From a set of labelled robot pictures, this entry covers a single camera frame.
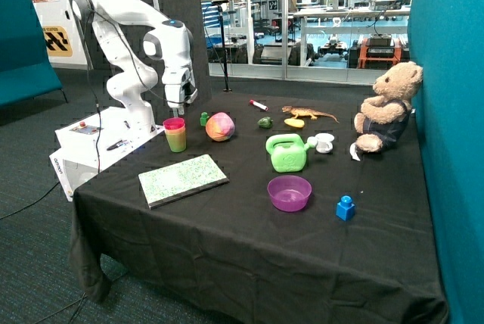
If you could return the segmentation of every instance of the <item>teddy bear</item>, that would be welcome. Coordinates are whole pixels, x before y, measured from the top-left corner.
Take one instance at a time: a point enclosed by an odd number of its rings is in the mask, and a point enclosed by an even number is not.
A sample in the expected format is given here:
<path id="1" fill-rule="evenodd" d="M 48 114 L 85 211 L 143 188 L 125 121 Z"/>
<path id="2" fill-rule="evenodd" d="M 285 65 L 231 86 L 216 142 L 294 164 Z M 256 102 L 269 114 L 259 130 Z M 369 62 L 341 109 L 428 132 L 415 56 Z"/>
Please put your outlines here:
<path id="1" fill-rule="evenodd" d="M 366 98 L 354 124 L 356 146 L 367 153 L 391 148 L 405 131 L 412 106 L 410 101 L 422 85 L 423 68 L 413 61 L 398 63 L 377 78 L 377 96 Z"/>

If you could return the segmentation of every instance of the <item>white toy cup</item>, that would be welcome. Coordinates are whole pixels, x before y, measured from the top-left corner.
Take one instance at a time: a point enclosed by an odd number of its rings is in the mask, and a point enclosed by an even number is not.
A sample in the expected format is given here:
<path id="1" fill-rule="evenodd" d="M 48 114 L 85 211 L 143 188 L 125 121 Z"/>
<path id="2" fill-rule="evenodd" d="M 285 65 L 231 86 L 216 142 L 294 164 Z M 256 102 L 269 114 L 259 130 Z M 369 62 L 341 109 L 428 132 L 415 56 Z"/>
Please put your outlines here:
<path id="1" fill-rule="evenodd" d="M 315 138 L 318 140 L 318 144 L 316 145 L 317 152 L 320 154 L 329 154 L 331 150 L 333 150 L 333 135 L 330 133 L 319 133 L 315 136 Z"/>

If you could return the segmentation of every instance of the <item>speckled notebook cover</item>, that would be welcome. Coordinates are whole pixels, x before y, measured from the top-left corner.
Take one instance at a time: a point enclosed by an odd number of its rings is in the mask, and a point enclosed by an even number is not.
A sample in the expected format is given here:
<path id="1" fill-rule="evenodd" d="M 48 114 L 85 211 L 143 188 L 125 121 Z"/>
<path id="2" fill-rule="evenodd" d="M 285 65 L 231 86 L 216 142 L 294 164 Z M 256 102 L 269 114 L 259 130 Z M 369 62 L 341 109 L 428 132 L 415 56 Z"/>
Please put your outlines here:
<path id="1" fill-rule="evenodd" d="M 141 173 L 139 179 L 150 209 L 228 182 L 209 155 Z"/>

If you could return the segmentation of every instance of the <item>blue toy brick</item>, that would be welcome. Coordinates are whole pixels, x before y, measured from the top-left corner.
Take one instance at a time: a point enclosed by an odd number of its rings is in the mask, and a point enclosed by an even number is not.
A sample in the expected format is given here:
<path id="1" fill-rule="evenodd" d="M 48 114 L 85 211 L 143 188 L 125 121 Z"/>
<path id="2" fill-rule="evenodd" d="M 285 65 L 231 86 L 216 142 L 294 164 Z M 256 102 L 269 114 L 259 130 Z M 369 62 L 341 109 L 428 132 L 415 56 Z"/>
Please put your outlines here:
<path id="1" fill-rule="evenodd" d="M 341 201 L 336 207 L 336 215 L 342 220 L 350 220 L 355 215 L 355 205 L 353 200 L 348 195 L 341 198 Z"/>

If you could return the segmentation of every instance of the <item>glass window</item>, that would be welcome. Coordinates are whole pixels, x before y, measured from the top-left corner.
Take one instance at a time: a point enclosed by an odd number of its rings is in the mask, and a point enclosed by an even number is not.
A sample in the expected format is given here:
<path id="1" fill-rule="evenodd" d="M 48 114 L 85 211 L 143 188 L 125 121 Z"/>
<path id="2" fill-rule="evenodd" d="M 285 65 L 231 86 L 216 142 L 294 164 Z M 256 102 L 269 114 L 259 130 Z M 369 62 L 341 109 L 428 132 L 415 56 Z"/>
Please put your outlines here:
<path id="1" fill-rule="evenodd" d="M 229 76 L 369 84 L 410 58 L 410 7 L 411 0 L 203 0 L 210 73 L 223 75 L 226 63 Z"/>

